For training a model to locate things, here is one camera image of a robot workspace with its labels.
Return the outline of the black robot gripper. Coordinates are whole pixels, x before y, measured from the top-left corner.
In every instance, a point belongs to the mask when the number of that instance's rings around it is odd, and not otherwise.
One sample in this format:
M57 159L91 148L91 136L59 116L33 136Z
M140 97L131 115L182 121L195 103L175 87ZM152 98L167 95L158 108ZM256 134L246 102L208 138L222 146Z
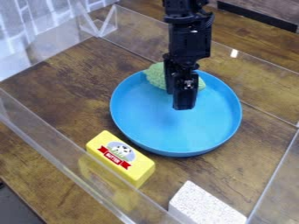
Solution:
M212 12L203 7L210 0L163 0L163 21L168 24L168 52L163 55L167 93L172 94L172 107L188 110L195 107L199 75L198 61L211 56ZM174 67L190 68L174 76Z

